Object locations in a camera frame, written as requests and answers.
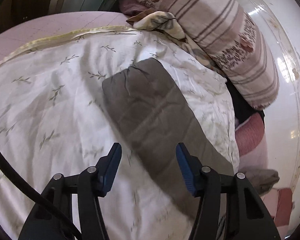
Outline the brown quilted hooded jacket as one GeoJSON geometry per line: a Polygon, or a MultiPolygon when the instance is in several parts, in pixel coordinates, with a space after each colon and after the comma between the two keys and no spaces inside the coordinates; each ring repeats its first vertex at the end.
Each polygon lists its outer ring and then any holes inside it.
{"type": "Polygon", "coordinates": [[[220,174],[231,176],[234,169],[209,142],[170,74],[150,58],[105,79],[102,90],[106,111],[127,146],[177,209],[194,219],[199,200],[186,188],[176,146],[184,143],[220,174]]]}

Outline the black clothing behind bolster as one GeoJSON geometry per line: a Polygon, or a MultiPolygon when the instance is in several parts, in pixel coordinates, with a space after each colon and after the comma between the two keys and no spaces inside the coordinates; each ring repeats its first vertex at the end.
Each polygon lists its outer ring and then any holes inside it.
{"type": "Polygon", "coordinates": [[[226,79],[226,86],[232,98],[235,118],[238,120],[239,124],[245,122],[255,113],[258,113],[264,122],[264,112],[257,111],[251,107],[228,78],[226,79]]]}

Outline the pink cylindrical bolster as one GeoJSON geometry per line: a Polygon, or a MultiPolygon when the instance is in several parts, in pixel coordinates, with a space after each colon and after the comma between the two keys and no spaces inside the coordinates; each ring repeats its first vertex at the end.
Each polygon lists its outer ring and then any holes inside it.
{"type": "Polygon", "coordinates": [[[259,113],[254,113],[235,129],[239,150],[239,170],[268,168],[268,150],[264,123],[259,113]]]}

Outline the white floral bed quilt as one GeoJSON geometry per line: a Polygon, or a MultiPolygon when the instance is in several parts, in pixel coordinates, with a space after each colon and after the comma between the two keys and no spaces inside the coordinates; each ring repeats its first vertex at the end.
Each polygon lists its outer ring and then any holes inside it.
{"type": "MultiPolygon", "coordinates": [[[[56,173],[78,174],[114,142],[122,159],[100,199],[110,239],[187,239],[192,223],[153,182],[106,116],[102,81],[160,61],[215,149],[239,167],[226,80],[156,31],[103,27],[29,42],[0,63],[0,152],[41,193],[56,173]]],[[[33,207],[0,171],[0,224],[17,239],[33,207]]]]}

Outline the pink mattress edge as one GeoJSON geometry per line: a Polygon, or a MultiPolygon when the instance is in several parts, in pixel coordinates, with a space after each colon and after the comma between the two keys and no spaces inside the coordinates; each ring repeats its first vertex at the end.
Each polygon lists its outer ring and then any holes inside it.
{"type": "Polygon", "coordinates": [[[0,61],[27,42],[78,29],[127,26],[128,16],[119,12],[79,11],[48,15],[19,24],[0,34],[0,61]]]}

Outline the floral cloth under pillow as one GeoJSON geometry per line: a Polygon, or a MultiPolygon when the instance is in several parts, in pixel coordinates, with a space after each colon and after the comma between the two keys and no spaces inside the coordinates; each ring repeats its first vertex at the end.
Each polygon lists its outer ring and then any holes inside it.
{"type": "Polygon", "coordinates": [[[147,9],[128,18],[127,22],[135,29],[159,31],[166,35],[173,43],[193,56],[207,68],[216,68],[215,62],[204,52],[183,30],[170,12],[147,9]]]}

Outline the striped floral pillow left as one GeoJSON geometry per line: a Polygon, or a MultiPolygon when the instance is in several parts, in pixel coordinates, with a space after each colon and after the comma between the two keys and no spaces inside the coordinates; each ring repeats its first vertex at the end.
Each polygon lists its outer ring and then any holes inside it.
{"type": "Polygon", "coordinates": [[[258,26],[236,0],[137,0],[172,13],[187,35],[213,59],[256,110],[279,92],[272,53],[258,26]]]}

